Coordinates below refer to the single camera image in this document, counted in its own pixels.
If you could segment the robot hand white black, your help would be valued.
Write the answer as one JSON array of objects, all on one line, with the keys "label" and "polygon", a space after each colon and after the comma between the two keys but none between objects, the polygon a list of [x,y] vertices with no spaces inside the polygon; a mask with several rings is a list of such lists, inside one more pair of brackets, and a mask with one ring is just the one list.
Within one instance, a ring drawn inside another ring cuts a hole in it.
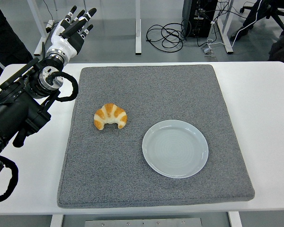
[{"label": "robot hand white black", "polygon": [[92,8],[89,11],[82,10],[74,16],[76,9],[77,7],[73,6],[58,23],[51,37],[52,45],[46,53],[48,56],[57,55],[63,58],[65,64],[81,51],[86,36],[93,28],[88,22],[97,12],[96,8]]}]

